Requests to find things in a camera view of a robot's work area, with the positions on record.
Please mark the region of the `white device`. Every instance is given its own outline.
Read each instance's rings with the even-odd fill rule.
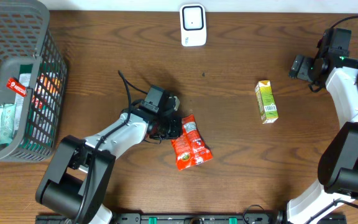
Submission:
[[[327,91],[334,100],[340,128],[347,121],[358,122],[358,91],[355,85],[357,74],[358,69],[348,67],[334,68],[326,81]],[[348,195],[326,193],[324,186],[319,183],[319,180],[316,180],[299,197],[288,202],[287,219],[293,224],[316,224],[328,213],[341,206],[342,203],[327,209],[311,222],[309,222],[309,219],[337,199],[347,202],[354,201]]]
[[[180,8],[181,44],[185,47],[206,43],[205,8],[200,4],[186,4]]]

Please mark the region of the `green juice box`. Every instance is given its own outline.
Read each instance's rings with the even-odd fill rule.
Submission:
[[[274,103],[270,80],[259,81],[255,87],[262,124],[273,123],[278,119],[277,107]]]

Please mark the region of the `wood grain surface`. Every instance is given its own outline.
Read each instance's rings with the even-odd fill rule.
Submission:
[[[144,213],[235,213],[251,204],[283,209],[317,178],[321,154],[339,131],[326,90],[288,78],[296,54],[314,56],[324,30],[344,14],[207,13],[205,46],[180,43],[179,13],[51,12],[50,30],[70,67],[59,139],[92,135],[127,106],[117,70],[141,89],[174,92],[193,113],[214,159],[178,171],[170,142],[130,148],[114,166],[104,204]],[[358,20],[351,56],[358,58]],[[262,124],[254,87],[272,82],[279,119]],[[144,97],[131,91],[132,98]],[[34,223],[52,213],[35,202],[48,166],[0,163],[0,223]],[[78,177],[80,172],[73,171]],[[348,223],[358,210],[343,206]]]

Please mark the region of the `red snack bag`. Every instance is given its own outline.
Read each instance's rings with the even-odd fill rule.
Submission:
[[[7,81],[6,87],[8,87],[9,89],[15,91],[17,94],[19,94],[20,96],[27,96],[27,92],[25,90],[24,85],[20,84],[16,79],[14,78],[10,78]]]
[[[204,141],[197,130],[194,115],[183,118],[183,134],[176,140],[171,140],[177,155],[177,167],[179,170],[195,166],[211,160],[211,151],[205,146]]]

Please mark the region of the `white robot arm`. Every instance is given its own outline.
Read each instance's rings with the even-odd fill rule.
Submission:
[[[127,88],[128,82],[121,78]],[[161,141],[182,134],[181,118],[174,115],[180,104],[178,98],[157,86],[146,94],[144,100],[134,101],[115,123],[100,133],[82,140],[65,137],[41,180],[36,201],[74,223],[108,224],[112,212],[102,201],[114,161],[146,137]],[[67,174],[67,168],[88,175],[82,181]]]
[[[349,30],[326,30],[318,45],[317,56],[312,59],[298,55],[290,72],[292,78],[307,80],[319,85],[319,89],[323,87],[327,89],[333,98],[339,125],[342,128],[341,131],[349,126],[348,122],[358,123],[358,60],[347,57],[349,55],[347,50],[349,41]],[[340,134],[338,136],[334,141],[339,141]],[[340,161],[345,161],[345,158],[338,159],[338,157],[333,156],[333,151],[335,154],[340,154],[342,150],[335,149],[335,147],[338,148],[344,144],[344,142],[342,144],[331,143],[332,146],[330,145],[320,160],[319,179],[315,180],[299,197],[288,202],[287,220],[289,222],[293,224],[316,224],[321,218],[343,204],[335,203],[335,201],[353,202],[358,199],[358,194],[352,194],[354,189],[351,189],[351,187],[346,189],[345,185],[341,185],[334,191],[330,190],[335,185],[333,184],[335,180],[326,181],[327,178],[322,177],[324,172],[330,173],[330,169],[337,169],[336,172],[339,177],[344,175],[345,169],[351,170],[356,166],[354,164],[358,163],[358,148],[352,149],[353,156],[344,153],[343,157],[352,157],[349,161],[346,161],[349,163],[346,164],[348,167],[344,167],[344,164],[340,163]]]

